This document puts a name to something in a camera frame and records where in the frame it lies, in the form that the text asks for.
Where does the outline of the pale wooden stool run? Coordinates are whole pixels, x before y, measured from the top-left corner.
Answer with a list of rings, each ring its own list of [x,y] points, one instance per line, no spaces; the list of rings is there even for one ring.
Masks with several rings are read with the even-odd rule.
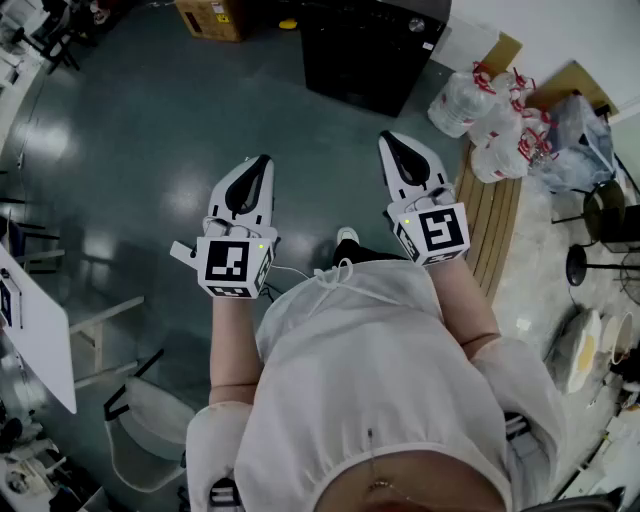
[[[94,359],[93,373],[82,378],[76,378],[74,380],[75,390],[86,388],[108,377],[139,368],[140,362],[138,359],[111,368],[104,366],[104,326],[108,320],[142,305],[144,301],[144,296],[134,297],[69,327],[70,339],[82,339],[86,342],[93,351]]]

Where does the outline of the white chair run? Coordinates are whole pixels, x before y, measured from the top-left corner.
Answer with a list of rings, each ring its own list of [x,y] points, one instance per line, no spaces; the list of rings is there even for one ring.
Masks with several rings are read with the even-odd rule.
[[[154,354],[103,405],[112,468],[141,493],[154,493],[186,470],[186,435],[195,411],[143,378],[162,356]]]

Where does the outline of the large cardboard box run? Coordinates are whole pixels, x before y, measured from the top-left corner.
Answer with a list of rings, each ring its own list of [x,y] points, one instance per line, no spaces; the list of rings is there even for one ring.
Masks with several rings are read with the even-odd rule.
[[[194,38],[241,42],[246,32],[246,0],[175,0]]]

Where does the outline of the person's right forearm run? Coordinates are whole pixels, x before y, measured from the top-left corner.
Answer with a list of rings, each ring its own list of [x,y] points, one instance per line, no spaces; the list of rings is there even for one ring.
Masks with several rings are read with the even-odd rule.
[[[464,259],[428,267],[444,325],[472,359],[501,334],[494,312]]]

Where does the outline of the person's white top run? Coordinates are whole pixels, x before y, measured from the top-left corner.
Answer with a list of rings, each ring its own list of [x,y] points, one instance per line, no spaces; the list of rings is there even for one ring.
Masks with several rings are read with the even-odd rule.
[[[370,261],[279,297],[255,340],[254,402],[191,420],[191,512],[521,512],[565,440],[540,355],[501,335],[469,359],[429,275]]]

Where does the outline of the black chair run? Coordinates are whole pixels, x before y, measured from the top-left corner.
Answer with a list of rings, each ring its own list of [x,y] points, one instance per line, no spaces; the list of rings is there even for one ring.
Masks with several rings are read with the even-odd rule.
[[[28,36],[24,28],[19,28],[11,37],[13,44],[26,43],[49,64],[47,74],[51,75],[61,64],[76,71],[80,66],[69,50],[74,41],[74,31],[69,20],[60,18],[55,26],[41,30],[41,35]]]

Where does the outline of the brown cardboard sheet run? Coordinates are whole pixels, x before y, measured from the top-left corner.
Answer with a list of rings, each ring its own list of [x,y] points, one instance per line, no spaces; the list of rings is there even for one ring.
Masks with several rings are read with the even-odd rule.
[[[551,108],[567,96],[581,94],[594,109],[606,105],[610,114],[619,113],[618,108],[600,85],[577,61],[569,61],[562,69],[553,74],[527,98],[526,105],[538,109]]]

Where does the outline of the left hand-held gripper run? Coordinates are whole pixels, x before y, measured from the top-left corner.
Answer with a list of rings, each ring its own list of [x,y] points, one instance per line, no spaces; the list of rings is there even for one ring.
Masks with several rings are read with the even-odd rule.
[[[204,235],[193,248],[175,241],[170,255],[197,272],[213,297],[255,299],[274,260],[278,238],[269,226],[274,209],[274,161],[257,156],[237,165],[214,187],[203,220]],[[234,223],[246,214],[250,219]]]

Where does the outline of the heap of clear plastic bags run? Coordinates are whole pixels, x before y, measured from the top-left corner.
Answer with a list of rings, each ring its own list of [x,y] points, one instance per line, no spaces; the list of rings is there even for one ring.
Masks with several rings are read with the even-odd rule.
[[[545,151],[530,165],[531,176],[553,192],[589,192],[614,177],[610,126],[584,96],[564,98],[551,109],[551,118]]]

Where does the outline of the white panel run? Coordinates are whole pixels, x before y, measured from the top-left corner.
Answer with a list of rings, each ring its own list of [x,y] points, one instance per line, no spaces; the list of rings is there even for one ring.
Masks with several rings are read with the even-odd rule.
[[[455,72],[468,72],[487,56],[499,34],[491,25],[452,13],[431,59]]]

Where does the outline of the black round stand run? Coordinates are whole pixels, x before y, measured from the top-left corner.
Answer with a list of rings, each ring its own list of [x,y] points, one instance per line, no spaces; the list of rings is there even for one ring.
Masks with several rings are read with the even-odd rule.
[[[589,269],[594,270],[623,270],[640,272],[640,265],[625,264],[590,264],[582,245],[571,245],[565,261],[565,275],[567,282],[572,287],[580,286]]]

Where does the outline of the person's black trousers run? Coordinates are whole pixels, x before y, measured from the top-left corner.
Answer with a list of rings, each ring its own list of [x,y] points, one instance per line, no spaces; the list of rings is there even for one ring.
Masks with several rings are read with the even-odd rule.
[[[340,262],[344,259],[348,259],[352,264],[358,264],[370,261],[406,260],[406,257],[391,253],[377,252],[361,246],[354,239],[343,239],[336,246],[332,264],[334,266],[339,266]]]

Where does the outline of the white cushion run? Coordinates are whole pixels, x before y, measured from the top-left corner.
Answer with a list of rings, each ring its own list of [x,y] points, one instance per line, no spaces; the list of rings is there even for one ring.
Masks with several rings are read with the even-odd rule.
[[[571,320],[551,353],[550,372],[563,395],[576,393],[588,380],[600,349],[601,317],[587,309]]]

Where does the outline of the person's left forearm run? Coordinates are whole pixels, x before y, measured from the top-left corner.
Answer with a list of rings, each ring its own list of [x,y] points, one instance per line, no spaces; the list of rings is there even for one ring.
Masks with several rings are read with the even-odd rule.
[[[252,404],[263,363],[259,357],[249,300],[214,297],[209,404]]]

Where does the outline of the wooden slat pallet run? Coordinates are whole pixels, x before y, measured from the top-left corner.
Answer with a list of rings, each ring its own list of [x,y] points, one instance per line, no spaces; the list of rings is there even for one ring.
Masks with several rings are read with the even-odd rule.
[[[455,183],[456,197],[466,209],[470,249],[465,259],[490,303],[498,290],[514,232],[521,179],[485,184],[473,174],[471,152],[465,142],[463,166]]]

